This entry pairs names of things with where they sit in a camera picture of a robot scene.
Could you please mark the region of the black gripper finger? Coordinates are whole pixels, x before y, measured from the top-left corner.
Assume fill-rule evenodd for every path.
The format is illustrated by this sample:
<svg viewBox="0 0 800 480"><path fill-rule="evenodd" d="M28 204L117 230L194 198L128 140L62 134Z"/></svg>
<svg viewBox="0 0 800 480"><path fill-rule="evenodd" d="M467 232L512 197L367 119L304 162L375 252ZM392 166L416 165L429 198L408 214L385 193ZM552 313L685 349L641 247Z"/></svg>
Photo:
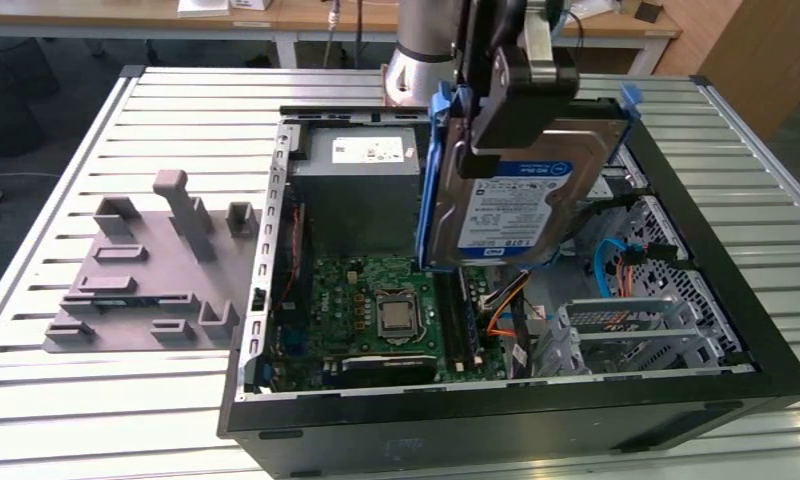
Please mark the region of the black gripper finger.
<svg viewBox="0 0 800 480"><path fill-rule="evenodd" d="M492 177L507 151L531 147L567 109L579 89L568 50L533 63L517 46L487 53L477 46L463 54L463 101L456 167L463 177Z"/></svg>

